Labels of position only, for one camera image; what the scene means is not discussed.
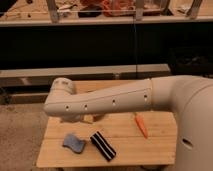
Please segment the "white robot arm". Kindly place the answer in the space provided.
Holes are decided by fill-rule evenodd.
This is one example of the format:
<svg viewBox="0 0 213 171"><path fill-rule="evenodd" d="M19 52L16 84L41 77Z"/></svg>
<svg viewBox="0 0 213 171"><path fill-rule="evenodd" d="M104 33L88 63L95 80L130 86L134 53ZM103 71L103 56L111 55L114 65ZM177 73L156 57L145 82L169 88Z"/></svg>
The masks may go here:
<svg viewBox="0 0 213 171"><path fill-rule="evenodd" d="M213 171L213 79L178 75L137 80L77 94L67 78L53 81L44 103L52 117L170 111L178 127L171 171Z"/></svg>

